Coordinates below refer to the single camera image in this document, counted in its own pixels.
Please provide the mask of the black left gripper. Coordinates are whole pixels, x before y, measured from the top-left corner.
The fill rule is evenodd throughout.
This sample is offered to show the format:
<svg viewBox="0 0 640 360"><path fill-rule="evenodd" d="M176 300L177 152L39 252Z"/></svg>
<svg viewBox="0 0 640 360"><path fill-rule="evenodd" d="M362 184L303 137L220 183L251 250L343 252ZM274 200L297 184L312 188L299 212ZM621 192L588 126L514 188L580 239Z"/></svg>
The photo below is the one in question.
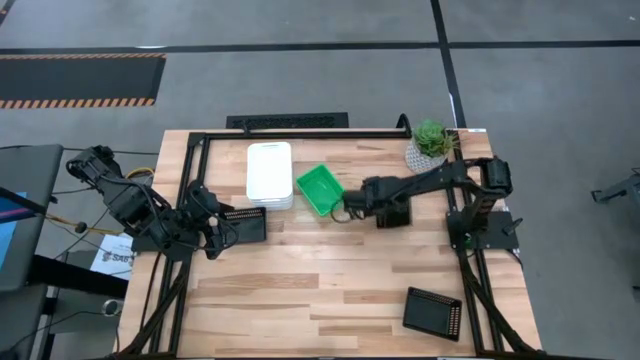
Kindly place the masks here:
<svg viewBox="0 0 640 360"><path fill-rule="evenodd" d="M187 187L187 213L191 230L202 234L207 240L207 258L217 259L226 249L234 246L238 231L234 227L223 227L222 221L228 220L229 213L235 208L218 202L202 182L191 182Z"/></svg>

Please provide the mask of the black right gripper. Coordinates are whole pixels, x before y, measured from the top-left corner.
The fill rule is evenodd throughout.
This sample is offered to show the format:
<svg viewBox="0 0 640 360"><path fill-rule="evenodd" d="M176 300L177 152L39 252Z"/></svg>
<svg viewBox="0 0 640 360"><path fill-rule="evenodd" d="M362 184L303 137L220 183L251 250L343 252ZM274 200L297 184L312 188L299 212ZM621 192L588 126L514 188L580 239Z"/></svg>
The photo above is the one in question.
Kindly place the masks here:
<svg viewBox="0 0 640 360"><path fill-rule="evenodd" d="M384 206L388 205L385 198L384 185L386 177L366 178L359 190L343 190L336 194L336 203L330 210L330 217L336 223L349 223L352 220L364 220L374 216Z"/></svg>

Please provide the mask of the black plastic basket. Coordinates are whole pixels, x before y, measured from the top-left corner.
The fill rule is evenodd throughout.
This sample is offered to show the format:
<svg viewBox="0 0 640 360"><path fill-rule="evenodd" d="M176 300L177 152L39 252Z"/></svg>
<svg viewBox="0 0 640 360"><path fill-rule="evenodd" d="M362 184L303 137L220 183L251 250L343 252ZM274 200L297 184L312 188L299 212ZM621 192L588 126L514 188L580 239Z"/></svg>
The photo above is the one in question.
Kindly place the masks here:
<svg viewBox="0 0 640 360"><path fill-rule="evenodd" d="M409 198L394 201L376 213L378 229L409 226L411 222L411 201Z"/></svg>
<svg viewBox="0 0 640 360"><path fill-rule="evenodd" d="M221 217L238 232L238 244L259 243L267 239L266 209L264 207L227 211Z"/></svg>
<svg viewBox="0 0 640 360"><path fill-rule="evenodd" d="M402 325L405 328L457 342L462 301L409 287Z"/></svg>

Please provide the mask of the green plastic basket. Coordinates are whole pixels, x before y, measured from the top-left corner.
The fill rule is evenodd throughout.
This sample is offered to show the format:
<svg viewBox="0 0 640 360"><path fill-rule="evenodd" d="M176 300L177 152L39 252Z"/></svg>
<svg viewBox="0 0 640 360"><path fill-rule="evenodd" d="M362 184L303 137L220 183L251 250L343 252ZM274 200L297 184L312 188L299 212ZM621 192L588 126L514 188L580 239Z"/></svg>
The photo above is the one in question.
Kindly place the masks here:
<svg viewBox="0 0 640 360"><path fill-rule="evenodd" d="M330 214L341 199L344 188L329 168L320 164L296 178L296 185L315 212L321 216Z"/></svg>

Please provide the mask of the white triangle-patterned plant pot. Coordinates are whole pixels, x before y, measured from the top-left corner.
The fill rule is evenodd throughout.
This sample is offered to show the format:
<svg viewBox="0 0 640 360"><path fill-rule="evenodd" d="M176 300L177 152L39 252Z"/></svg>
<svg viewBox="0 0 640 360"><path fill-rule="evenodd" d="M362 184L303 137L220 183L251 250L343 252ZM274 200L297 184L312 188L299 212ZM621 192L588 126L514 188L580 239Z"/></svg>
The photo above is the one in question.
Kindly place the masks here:
<svg viewBox="0 0 640 360"><path fill-rule="evenodd" d="M422 154L413 140L409 142L405 152L405 162L407 167L415 174L430 171L433 168L442 165L446 159L446 155L430 157Z"/></svg>

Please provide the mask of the black perforated panel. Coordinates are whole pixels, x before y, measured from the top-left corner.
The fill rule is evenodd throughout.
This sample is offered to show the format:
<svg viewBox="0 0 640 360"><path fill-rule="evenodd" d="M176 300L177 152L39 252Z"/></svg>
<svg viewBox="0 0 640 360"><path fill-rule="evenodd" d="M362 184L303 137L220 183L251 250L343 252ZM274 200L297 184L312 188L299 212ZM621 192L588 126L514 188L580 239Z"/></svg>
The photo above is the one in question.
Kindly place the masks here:
<svg viewBox="0 0 640 360"><path fill-rule="evenodd" d="M302 129L302 128L348 128L347 112L234 115L226 118L227 129Z"/></svg>

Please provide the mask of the green artificial plant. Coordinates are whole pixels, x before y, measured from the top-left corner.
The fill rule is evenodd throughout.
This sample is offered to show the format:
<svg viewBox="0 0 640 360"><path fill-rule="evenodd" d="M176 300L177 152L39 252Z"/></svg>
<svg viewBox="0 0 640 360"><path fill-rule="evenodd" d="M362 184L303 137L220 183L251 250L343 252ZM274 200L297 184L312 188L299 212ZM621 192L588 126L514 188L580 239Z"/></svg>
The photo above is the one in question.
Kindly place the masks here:
<svg viewBox="0 0 640 360"><path fill-rule="evenodd" d="M432 158L445 156L458 147L458 140L432 120L425 120L413 131L413 142L421 154Z"/></svg>

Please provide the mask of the printed white paper sheet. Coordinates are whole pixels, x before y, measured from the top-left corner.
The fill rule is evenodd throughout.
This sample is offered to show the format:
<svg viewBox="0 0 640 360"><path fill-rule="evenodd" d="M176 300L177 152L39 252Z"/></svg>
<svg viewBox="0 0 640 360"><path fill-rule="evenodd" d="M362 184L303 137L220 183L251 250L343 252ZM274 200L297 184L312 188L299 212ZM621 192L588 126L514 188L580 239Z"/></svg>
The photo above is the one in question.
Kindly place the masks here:
<svg viewBox="0 0 640 360"><path fill-rule="evenodd" d="M128 281L131 278L135 253L133 239L126 235L105 235L90 266L90 270Z"/></svg>

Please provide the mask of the black hazard-striped floor mat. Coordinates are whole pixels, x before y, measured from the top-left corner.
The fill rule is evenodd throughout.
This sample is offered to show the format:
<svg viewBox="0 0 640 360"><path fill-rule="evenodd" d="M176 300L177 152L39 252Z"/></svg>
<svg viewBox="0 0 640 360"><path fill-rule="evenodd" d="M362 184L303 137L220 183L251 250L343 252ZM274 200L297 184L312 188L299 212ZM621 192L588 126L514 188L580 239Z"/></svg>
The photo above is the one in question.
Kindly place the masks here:
<svg viewBox="0 0 640 360"><path fill-rule="evenodd" d="M0 56L0 109L152 106L167 56L107 53Z"/></svg>

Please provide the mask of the blue flat item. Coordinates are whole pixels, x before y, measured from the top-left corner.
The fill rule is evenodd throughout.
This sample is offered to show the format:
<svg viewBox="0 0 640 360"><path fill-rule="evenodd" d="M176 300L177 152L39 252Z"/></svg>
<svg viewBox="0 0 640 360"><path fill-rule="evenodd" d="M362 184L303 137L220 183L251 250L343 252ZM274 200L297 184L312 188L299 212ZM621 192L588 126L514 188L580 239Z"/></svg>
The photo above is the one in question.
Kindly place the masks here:
<svg viewBox="0 0 640 360"><path fill-rule="evenodd" d="M0 267L5 262L17 222L32 215L30 209L0 197Z"/></svg>

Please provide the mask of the dark chair base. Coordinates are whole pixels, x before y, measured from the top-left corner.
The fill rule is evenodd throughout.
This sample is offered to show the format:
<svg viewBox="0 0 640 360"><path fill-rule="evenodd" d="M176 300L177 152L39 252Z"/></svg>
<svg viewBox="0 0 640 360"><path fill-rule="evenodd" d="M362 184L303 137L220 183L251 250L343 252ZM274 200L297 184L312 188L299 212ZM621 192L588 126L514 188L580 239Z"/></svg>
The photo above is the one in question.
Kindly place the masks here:
<svg viewBox="0 0 640 360"><path fill-rule="evenodd" d="M590 192L594 202L608 203L618 197L627 196L634 204L640 207L640 167L632 168L632 174L604 190L592 190Z"/></svg>

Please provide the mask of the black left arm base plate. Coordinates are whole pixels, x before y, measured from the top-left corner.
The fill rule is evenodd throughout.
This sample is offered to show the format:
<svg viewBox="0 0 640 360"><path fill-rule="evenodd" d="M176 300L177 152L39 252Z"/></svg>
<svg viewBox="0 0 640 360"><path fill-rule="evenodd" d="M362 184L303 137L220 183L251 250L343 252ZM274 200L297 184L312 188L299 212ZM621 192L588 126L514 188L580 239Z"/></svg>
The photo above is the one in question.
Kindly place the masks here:
<svg viewBox="0 0 640 360"><path fill-rule="evenodd" d="M156 234L131 235L132 250L138 253L159 252L169 260L181 262L191 257L200 241L198 232L169 231L169 234L160 232L159 235L159 238Z"/></svg>

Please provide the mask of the black aluminium table frame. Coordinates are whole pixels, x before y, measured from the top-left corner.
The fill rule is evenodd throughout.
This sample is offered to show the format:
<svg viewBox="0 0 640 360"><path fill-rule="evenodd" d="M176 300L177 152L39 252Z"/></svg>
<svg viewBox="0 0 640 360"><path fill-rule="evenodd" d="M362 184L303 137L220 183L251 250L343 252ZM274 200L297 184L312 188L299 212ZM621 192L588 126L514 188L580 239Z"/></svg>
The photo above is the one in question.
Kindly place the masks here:
<svg viewBox="0 0 640 360"><path fill-rule="evenodd" d="M253 143L292 146L294 179L326 165L345 189L370 176L409 176L408 138L365 138L400 129L297 130L277 139L213 139L204 183L225 203L250 207L246 198L247 149ZM190 135L164 134L153 188L178 199ZM294 204L267 215L266 242L238 245L208 260L192 260L182 318L172 333L172 305L160 330L158 350L179 358L356 357L475 355L471 314L457 257L449 245L445 212L463 205L444 191L412 199L411 226L377 229L375 218L338 224L318 216L294 190ZM493 297L510 325L530 346L542 348L521 266L502 250L486 250ZM409 287L463 302L458 342L402 326Z"/></svg>

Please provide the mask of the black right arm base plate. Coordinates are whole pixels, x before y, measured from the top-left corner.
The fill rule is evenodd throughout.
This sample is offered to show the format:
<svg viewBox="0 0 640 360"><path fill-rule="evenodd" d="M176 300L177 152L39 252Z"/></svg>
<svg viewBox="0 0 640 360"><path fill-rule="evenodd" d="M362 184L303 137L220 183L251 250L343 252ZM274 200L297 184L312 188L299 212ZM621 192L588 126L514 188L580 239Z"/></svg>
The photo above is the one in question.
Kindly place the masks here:
<svg viewBox="0 0 640 360"><path fill-rule="evenodd" d="M516 228L522 221L522 218L514 220L510 212L491 212L485 228L469 230L463 226L461 212L450 212L446 216L450 244L454 249L517 249Z"/></svg>

